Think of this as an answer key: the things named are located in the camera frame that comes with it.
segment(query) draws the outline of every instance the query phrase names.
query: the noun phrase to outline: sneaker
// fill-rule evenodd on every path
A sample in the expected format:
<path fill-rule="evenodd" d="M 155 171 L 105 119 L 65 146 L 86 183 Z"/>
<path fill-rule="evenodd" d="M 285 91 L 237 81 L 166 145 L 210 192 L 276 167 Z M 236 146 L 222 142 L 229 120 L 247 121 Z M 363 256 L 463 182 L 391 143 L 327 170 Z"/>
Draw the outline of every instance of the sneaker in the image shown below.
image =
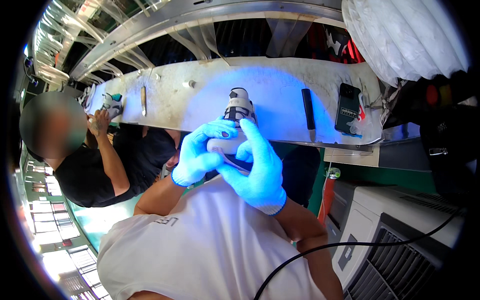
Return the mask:
<path fill-rule="evenodd" d="M 228 140 L 210 139 L 207 142 L 207 150 L 209 152 L 220 153 L 225 163 L 239 170 L 250 172 L 253 163 L 247 163 L 235 158 L 238 147 L 247 140 L 247 137 L 240 127 L 240 119 L 243 118 L 251 120 L 258 126 L 253 103 L 249 100 L 247 91 L 244 88 L 235 87 L 230 91 L 230 101 L 225 110 L 224 119 L 235 122 L 235 128 L 237 128 L 239 135 Z"/>
<path fill-rule="evenodd" d="M 120 94 L 110 95 L 109 93 L 105 93 L 102 94 L 102 96 L 103 105 L 100 110 L 107 110 L 111 120 L 123 113 L 122 96 Z"/>

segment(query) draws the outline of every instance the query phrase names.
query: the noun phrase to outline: black knife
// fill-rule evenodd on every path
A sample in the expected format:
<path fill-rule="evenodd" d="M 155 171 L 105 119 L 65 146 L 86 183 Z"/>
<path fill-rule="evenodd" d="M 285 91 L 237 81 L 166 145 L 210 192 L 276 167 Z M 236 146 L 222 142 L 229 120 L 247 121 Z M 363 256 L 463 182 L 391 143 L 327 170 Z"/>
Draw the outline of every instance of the black knife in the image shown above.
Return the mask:
<path fill-rule="evenodd" d="M 312 105 L 312 95 L 308 88 L 303 88 L 301 90 L 301 95 L 303 97 L 303 107 L 305 108 L 305 116 L 307 117 L 307 128 L 310 135 L 310 140 L 312 143 L 315 142 L 315 120 L 313 119 L 313 105 Z"/>

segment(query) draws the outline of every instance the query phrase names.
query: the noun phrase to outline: workbench surface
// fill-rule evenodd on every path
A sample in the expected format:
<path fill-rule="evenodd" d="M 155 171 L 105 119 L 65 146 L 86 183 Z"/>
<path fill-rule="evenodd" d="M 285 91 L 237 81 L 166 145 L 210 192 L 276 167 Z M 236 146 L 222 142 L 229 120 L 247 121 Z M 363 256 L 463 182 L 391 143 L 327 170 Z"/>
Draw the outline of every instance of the workbench surface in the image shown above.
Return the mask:
<path fill-rule="evenodd" d="M 102 94 L 123 95 L 124 113 L 113 121 L 191 132 L 223 115 L 230 90 L 243 87 L 269 140 L 310 142 L 301 89 L 309 88 L 316 141 L 369 144 L 381 137 L 379 114 L 372 112 L 369 137 L 342 135 L 334 129 L 341 83 L 360 88 L 367 102 L 380 94 L 378 80 L 367 63 L 342 64 L 299 58 L 234 57 L 210 62 L 187 61 L 131 72 L 96 87 L 89 113 L 102 106 Z M 184 82 L 194 80 L 194 88 Z M 146 116 L 140 90 L 146 86 Z"/>

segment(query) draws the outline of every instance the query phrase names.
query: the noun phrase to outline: black t-shirt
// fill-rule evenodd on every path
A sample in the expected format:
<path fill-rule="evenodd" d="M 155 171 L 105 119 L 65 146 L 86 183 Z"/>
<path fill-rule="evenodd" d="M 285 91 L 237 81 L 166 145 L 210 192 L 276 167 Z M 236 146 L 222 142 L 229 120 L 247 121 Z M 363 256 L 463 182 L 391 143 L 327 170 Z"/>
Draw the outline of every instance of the black t-shirt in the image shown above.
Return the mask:
<path fill-rule="evenodd" d="M 161 128 L 150 128 L 141 138 L 141 126 L 134 126 L 122 124 L 113 140 L 130 182 L 128 191 L 115 197 L 100 150 L 83 144 L 54 172 L 67 199 L 83 207 L 104 207 L 131 199 L 153 184 L 162 166 L 175 154 L 175 143 Z"/>

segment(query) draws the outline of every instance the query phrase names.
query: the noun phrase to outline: smartphone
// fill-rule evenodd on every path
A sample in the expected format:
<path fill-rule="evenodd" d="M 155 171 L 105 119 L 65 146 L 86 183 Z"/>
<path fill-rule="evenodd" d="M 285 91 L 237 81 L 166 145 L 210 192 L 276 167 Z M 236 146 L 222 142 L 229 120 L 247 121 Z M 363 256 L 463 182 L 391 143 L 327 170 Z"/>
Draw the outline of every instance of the smartphone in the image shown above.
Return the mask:
<path fill-rule="evenodd" d="M 349 84 L 340 85 L 338 97 L 338 110 L 336 112 L 335 129 L 340 132 L 350 133 L 348 122 L 359 116 L 360 89 Z"/>

